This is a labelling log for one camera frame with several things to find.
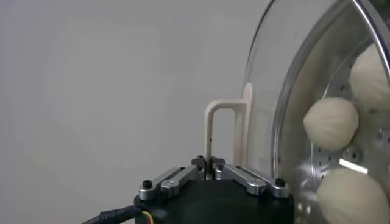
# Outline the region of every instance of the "white plastic hook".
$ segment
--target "white plastic hook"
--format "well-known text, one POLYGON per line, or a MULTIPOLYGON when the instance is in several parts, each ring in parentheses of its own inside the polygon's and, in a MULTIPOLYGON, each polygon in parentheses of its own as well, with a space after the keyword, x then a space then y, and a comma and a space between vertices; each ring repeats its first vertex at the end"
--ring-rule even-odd
POLYGON ((210 176, 210 159, 212 156, 213 118, 218 109, 228 108, 235 112, 235 130, 233 144, 233 165, 246 166, 247 142, 250 111, 252 108, 253 86, 246 83, 241 99, 219 99, 212 101, 205 110, 204 119, 204 157, 207 162, 208 176, 210 176))

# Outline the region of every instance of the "white wall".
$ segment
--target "white wall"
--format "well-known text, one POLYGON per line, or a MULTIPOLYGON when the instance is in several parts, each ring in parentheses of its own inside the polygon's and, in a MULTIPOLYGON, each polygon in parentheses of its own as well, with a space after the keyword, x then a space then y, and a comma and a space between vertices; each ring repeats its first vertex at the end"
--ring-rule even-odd
POLYGON ((266 3, 0 1, 0 223, 80 223, 189 164, 207 103, 241 94, 266 3))

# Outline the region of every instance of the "white dough ball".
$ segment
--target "white dough ball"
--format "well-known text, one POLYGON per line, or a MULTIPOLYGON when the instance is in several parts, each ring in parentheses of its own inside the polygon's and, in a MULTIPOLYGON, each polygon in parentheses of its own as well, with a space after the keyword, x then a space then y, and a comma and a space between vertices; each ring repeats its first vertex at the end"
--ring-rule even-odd
POLYGON ((329 224, 389 224, 386 195, 370 176, 354 170, 331 170, 317 191, 322 215, 329 224))
POLYGON ((365 109, 390 111, 390 86, 374 44, 356 59, 350 84, 353 95, 365 109))
POLYGON ((351 141, 359 126, 358 112, 338 97, 317 101, 303 119, 309 139, 325 150, 338 150, 351 141))

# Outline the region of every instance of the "metal steamer tray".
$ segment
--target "metal steamer tray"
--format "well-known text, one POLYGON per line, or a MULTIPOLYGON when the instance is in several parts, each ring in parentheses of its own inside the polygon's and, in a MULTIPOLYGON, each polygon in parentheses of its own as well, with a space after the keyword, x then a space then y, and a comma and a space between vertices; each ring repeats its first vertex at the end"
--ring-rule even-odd
MULTIPOLYGON (((390 77, 390 33, 386 26, 390 23, 389 19, 390 7, 386 5, 377 7, 367 0, 334 3, 300 45, 284 78, 275 110, 269 109, 269 113, 274 112, 267 135, 271 148, 271 173, 274 177, 286 179, 291 187, 296 199, 296 223, 326 223, 316 202, 316 191, 329 170, 345 164, 366 169, 390 198, 390 114, 363 111, 352 96, 349 85, 350 68, 356 57, 372 43, 379 49, 383 66, 390 77), (351 144, 334 153, 312 144, 303 127, 303 118, 310 106, 321 98, 331 96, 353 102, 360 117, 360 126, 351 144)), ((259 48, 259 44, 261 41, 254 41, 251 54, 258 50, 254 48, 259 48)), ((256 63, 253 57, 249 59, 248 68, 251 76, 254 76, 252 67, 256 63)), ((256 79, 249 77, 247 81, 259 82, 256 79)), ((255 97, 254 110, 259 110, 264 103, 259 103, 258 96, 255 97)), ((249 148, 256 148, 253 143, 256 137, 249 137, 252 139, 249 148)))

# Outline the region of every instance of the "clear plastic lid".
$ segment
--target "clear plastic lid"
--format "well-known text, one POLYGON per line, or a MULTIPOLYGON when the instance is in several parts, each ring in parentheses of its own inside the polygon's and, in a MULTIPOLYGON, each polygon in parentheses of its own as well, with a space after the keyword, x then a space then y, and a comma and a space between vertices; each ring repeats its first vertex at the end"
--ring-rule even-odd
MULTIPOLYGON (((356 58, 372 46, 384 92, 390 88, 384 22, 390 8, 376 7, 364 0, 276 0, 253 42, 246 80, 255 90, 249 164, 287 180, 296 223, 390 221, 390 115, 365 108, 350 80, 356 58), (354 137, 337 150, 310 141, 303 125, 311 106, 326 97, 351 102, 359 114, 354 137)), ((372 88, 371 80, 361 88, 372 88)))

